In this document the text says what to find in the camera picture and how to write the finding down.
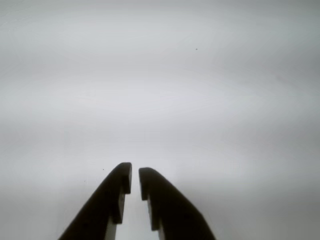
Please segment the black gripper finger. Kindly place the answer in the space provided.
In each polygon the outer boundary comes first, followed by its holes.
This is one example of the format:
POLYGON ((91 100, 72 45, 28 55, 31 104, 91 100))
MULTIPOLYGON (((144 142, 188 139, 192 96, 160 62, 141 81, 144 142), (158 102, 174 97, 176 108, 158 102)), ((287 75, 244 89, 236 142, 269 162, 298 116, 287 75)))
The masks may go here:
POLYGON ((164 176, 140 168, 141 199, 147 202, 151 230, 160 240, 215 240, 198 209, 164 176))
POLYGON ((114 240, 131 193, 132 164, 118 164, 102 181, 60 236, 61 240, 114 240))

